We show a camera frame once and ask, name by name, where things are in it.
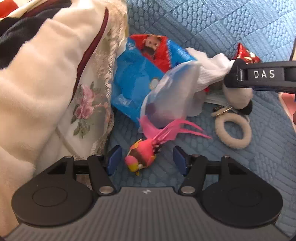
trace blue bedspread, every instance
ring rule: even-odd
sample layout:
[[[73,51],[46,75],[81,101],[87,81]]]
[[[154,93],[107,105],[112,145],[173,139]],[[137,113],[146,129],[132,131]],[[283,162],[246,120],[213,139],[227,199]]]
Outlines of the blue bedspread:
[[[193,47],[210,57],[235,54],[242,42],[265,61],[288,60],[296,34],[295,0],[128,0],[130,34],[155,33],[166,35],[182,47]],[[210,160],[230,154],[238,162],[276,187],[284,199],[284,207],[276,223],[287,235],[296,230],[296,135],[281,107],[277,94],[255,92],[250,115],[252,142],[244,150],[233,150],[222,144],[210,117],[213,105],[205,104],[201,115],[190,118],[213,140],[179,134],[174,142],[162,148],[151,168],[140,177],[129,173],[121,163],[112,177],[120,186],[174,186],[183,176],[172,161],[172,148],[181,146],[188,154],[200,153]],[[240,129],[226,124],[234,137]],[[121,113],[115,117],[110,147],[119,144],[124,155],[142,138],[132,121]],[[209,176],[205,185],[217,180]]]

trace red wrapper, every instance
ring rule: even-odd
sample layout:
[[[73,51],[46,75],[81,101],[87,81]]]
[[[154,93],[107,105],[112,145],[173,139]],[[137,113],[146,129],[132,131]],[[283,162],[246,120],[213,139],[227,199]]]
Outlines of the red wrapper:
[[[241,58],[247,64],[259,63],[261,60],[254,53],[247,50],[241,43],[238,43],[237,53],[233,59]]]

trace honeycomb pattern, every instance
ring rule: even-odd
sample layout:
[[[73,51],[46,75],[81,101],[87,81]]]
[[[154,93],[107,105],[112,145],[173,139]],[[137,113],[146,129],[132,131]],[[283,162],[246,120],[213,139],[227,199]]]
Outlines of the honeycomb pattern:
[[[130,33],[166,35],[210,57],[232,58],[238,42],[264,61],[288,60],[296,33],[295,0],[127,0]]]
[[[215,134],[214,119],[209,117],[212,109],[213,105],[206,103],[199,116],[188,118],[202,127],[213,138],[212,140],[181,133],[175,141],[163,145],[153,165],[141,170],[139,177],[130,173],[122,161],[111,177],[114,185],[116,188],[121,186],[178,188],[184,177],[173,162],[172,149],[175,145],[181,146],[188,154],[199,153],[214,161],[219,161],[223,155],[229,154],[280,191],[284,206],[276,225],[291,236],[296,229],[296,134],[277,94],[255,91],[250,115],[252,141],[243,150],[233,150],[221,143]],[[242,131],[236,124],[226,122],[225,126],[233,137],[242,137]],[[121,145],[125,156],[129,147],[142,137],[134,123],[118,112],[109,148]],[[217,180],[218,176],[207,175],[204,188]]]

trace metal screw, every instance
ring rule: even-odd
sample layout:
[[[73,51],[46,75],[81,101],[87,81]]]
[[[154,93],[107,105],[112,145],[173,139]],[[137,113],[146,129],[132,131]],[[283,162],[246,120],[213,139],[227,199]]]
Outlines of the metal screw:
[[[181,187],[181,192],[184,194],[192,194],[195,192],[195,188],[192,186]]]
[[[114,188],[110,186],[102,186],[100,187],[99,191],[102,194],[110,194],[114,191]]]

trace blue quilted mat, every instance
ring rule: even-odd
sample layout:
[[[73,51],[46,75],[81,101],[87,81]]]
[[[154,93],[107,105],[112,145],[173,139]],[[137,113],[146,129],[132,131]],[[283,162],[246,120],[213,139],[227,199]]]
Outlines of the blue quilted mat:
[[[130,34],[166,35],[182,47],[193,47],[210,57],[224,53],[232,58],[241,42],[262,61],[288,60],[296,33],[296,0],[127,0]],[[284,207],[276,223],[291,236],[296,230],[296,135],[275,93],[255,92],[250,115],[252,142],[244,150],[222,144],[210,117],[213,105],[189,118],[200,125],[213,140],[179,134],[164,145],[154,164],[137,177],[121,163],[112,177],[121,186],[174,186],[183,176],[172,160],[172,149],[181,146],[188,154],[200,153],[209,160],[230,154],[238,162],[276,187]],[[233,137],[241,138],[238,126],[226,123]],[[110,148],[121,145],[124,155],[142,135],[132,121],[121,113],[115,117]],[[207,176],[205,186],[217,181]]]

